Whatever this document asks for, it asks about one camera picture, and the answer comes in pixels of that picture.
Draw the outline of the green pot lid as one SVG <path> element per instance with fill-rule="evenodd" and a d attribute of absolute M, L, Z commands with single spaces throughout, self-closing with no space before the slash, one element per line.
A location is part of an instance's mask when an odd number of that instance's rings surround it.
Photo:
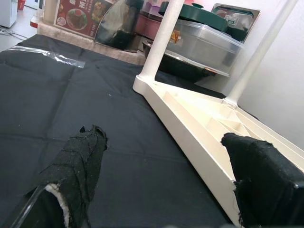
<path fill-rule="evenodd" d="M 208 25 L 221 32 L 226 32 L 228 28 L 228 22 L 224 18 L 210 11 L 206 11 L 203 8 L 187 4 L 183 4 L 177 21 L 178 20 Z"/>

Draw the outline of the black tablecloth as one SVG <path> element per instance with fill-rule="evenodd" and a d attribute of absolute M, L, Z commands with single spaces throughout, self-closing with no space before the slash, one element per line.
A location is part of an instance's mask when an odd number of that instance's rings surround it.
<path fill-rule="evenodd" d="M 235 228 L 133 82 L 142 67 L 43 35 L 0 52 L 0 228 L 9 228 L 38 174 L 79 133 L 107 136 L 88 207 L 90 228 Z"/>

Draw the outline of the white plastic table leg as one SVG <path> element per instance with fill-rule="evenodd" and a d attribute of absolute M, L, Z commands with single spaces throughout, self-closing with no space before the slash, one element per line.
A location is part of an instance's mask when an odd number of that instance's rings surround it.
<path fill-rule="evenodd" d="M 280 9 L 279 13 L 270 25 L 268 31 L 264 35 L 263 39 L 259 43 L 257 49 L 243 69 L 230 93 L 226 98 L 222 100 L 223 104 L 229 105 L 234 109 L 237 107 L 238 100 L 243 94 L 250 78 L 255 73 L 257 67 L 260 65 L 262 59 L 266 55 L 267 51 L 269 50 L 270 46 L 277 37 L 282 26 L 284 25 L 285 21 L 289 17 L 298 1 L 299 0 L 286 0 L 283 7 Z"/>
<path fill-rule="evenodd" d="M 154 81 L 183 4 L 184 0 L 169 1 L 155 40 L 149 51 L 142 71 L 139 74 L 140 78 Z"/>

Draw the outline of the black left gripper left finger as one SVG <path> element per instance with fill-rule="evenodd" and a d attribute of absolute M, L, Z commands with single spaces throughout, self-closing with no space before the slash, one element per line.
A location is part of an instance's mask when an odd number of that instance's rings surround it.
<path fill-rule="evenodd" d="M 106 134 L 96 125 L 70 137 L 34 179 L 23 228 L 91 228 L 88 208 L 106 149 Z"/>

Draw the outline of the beige cloth covered bench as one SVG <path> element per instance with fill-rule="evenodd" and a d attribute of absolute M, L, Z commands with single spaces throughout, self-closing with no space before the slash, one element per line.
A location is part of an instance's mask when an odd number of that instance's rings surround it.
<path fill-rule="evenodd" d="M 85 38 L 83 36 L 56 28 L 54 26 L 45 24 L 44 22 L 38 23 L 38 34 L 45 35 L 50 38 L 54 38 L 127 63 L 141 66 L 143 66 L 145 63 L 145 56 L 144 53 L 141 51 L 132 53 L 104 46 L 95 43 L 92 39 Z"/>

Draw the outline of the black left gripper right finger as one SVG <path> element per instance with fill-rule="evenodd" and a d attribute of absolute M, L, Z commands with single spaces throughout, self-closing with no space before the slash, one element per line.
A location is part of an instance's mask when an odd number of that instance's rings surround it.
<path fill-rule="evenodd" d="M 245 228 L 304 227 L 304 172 L 273 144 L 226 133 L 239 222 Z"/>

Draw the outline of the storage box with orange lid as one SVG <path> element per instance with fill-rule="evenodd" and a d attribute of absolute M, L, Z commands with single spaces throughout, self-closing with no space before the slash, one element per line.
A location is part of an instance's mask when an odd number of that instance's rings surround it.
<path fill-rule="evenodd" d="M 115 0 L 44 0 L 43 20 L 57 28 L 93 39 Z"/>

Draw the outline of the black wok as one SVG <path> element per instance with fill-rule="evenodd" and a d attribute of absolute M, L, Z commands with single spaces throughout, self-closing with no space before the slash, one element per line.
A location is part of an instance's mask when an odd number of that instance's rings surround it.
<path fill-rule="evenodd" d="M 159 70 L 179 78 L 185 79 L 191 83 L 196 83 L 201 79 L 209 76 L 215 76 L 217 73 L 200 67 L 197 64 L 191 64 L 180 56 L 170 51 L 165 51 Z"/>

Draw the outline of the white household appliance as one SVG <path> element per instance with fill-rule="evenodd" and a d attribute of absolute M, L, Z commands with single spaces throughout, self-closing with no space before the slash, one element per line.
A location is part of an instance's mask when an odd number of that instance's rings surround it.
<path fill-rule="evenodd" d="M 17 19 L 18 0 L 0 0 L 0 26 L 10 28 Z"/>

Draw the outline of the clear tape strip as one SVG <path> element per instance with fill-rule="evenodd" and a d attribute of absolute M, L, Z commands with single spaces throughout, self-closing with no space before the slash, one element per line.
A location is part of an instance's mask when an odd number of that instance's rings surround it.
<path fill-rule="evenodd" d="M 72 58 L 65 57 L 62 54 L 58 54 L 52 51 L 46 51 L 38 48 L 32 48 L 32 47 L 23 47 L 23 46 L 13 46 L 7 51 L 21 51 L 21 52 L 29 52 L 29 53 L 35 53 L 35 54 L 41 54 L 45 57 L 51 58 L 52 60 L 55 60 L 57 62 L 70 65 L 73 67 L 78 67 L 78 68 L 84 68 L 86 63 L 81 60 L 76 60 Z"/>

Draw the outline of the white plastic table top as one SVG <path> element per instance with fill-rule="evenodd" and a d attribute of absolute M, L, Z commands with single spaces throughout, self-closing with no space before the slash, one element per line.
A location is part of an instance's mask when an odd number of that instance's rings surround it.
<path fill-rule="evenodd" d="M 240 226 L 230 158 L 221 139 L 235 133 L 267 141 L 304 172 L 304 151 L 222 99 L 137 75 L 133 84 L 170 132 L 226 215 Z"/>

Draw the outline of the clear plastic lidded container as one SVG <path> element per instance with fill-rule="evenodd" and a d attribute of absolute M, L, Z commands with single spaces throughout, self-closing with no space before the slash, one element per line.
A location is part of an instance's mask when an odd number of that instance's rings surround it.
<path fill-rule="evenodd" d="M 243 43 L 208 25 L 177 20 L 166 53 L 222 76 L 229 76 Z"/>

